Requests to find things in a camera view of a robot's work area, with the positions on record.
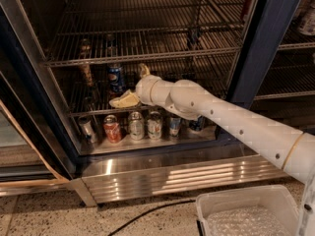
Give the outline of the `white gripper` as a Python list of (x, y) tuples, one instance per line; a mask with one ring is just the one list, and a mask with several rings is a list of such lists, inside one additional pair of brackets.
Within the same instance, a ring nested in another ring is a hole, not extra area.
[(109, 101), (109, 105), (114, 108), (134, 107), (141, 101), (143, 104), (154, 106), (158, 105), (159, 83), (161, 78), (150, 75), (149, 67), (140, 63), (140, 80), (136, 84), (136, 93), (126, 90), (121, 96), (115, 97)]

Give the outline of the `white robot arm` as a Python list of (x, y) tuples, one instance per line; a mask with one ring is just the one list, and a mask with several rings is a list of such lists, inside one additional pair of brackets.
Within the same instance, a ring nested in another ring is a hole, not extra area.
[(315, 235), (315, 136), (213, 96), (200, 85), (171, 83), (141, 64), (135, 90), (109, 101), (114, 108), (140, 103), (159, 106), (186, 120), (201, 116), (213, 121), (289, 176), (305, 185), (296, 236)]

